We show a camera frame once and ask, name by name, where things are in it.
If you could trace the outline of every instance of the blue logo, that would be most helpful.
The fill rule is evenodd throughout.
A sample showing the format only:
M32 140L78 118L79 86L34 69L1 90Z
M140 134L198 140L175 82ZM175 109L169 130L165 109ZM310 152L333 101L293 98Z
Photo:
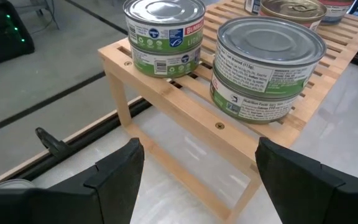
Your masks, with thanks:
M189 55L184 55L182 58L181 58L181 62L182 63L187 63L189 61Z
M151 36L151 38L157 39L160 35L160 32L157 29L151 28L149 30L149 35Z
M169 45L178 47L183 42L183 29L169 30Z

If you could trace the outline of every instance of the wooden stand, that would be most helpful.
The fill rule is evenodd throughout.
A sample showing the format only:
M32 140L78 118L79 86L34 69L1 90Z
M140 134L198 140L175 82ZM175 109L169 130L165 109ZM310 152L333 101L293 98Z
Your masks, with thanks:
M195 70L195 75L210 81L216 31L228 19L241 16L250 16L244 11L244 2L241 0L223 1L207 7L201 52L202 64ZM293 111L278 122L280 125L244 123L257 134L285 147L290 147L299 136L300 131L358 51L358 17L347 15L339 25L320 26L318 34L326 41L328 50L312 74L307 87L295 101ZM255 164L257 141L227 122L226 117L216 115L166 80L141 74L132 63L131 48L127 39L101 48L99 53L111 84L121 124L126 131L140 138L145 149L217 217L226 223L234 223L261 185ZM174 81L213 104L208 86L198 80L184 76ZM211 146L251 179L233 209L227 208L207 186L186 171L132 122L123 83L136 89L147 101Z

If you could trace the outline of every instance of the barcode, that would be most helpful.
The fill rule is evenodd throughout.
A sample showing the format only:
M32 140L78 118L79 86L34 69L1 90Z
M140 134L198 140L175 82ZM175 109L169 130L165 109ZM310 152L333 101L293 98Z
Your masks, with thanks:
M157 75L166 75L167 74L167 62L156 60L154 62L154 73Z
M133 42L137 43L136 29L132 25L129 25L129 38L131 38Z

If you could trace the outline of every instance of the green can label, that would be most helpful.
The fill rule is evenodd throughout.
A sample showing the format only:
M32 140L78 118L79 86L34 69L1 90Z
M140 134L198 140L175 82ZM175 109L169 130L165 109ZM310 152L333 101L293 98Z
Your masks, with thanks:
M136 47L155 53L184 52L203 39L204 18L182 26L150 26L127 17L129 38Z
M265 66L239 58L218 43L214 65L225 83L231 83L239 91L283 98L302 91L317 62L292 68Z
M175 78L196 69L200 61L201 46L177 55L151 55L132 47L132 59L142 73L161 78Z
M282 101L263 101L239 95L224 86L216 75L211 80L211 95L218 107L230 116L248 121L274 121L290 112L296 96Z

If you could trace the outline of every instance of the stacked tuna cans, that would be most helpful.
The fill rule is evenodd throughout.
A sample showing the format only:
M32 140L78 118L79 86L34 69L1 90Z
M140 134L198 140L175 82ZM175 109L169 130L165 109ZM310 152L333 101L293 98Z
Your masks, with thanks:
M205 5L199 0L124 3L132 59L145 75L177 78L200 60Z
M274 17L232 19L218 30L211 97L234 118L264 124L284 117L324 56L323 39Z

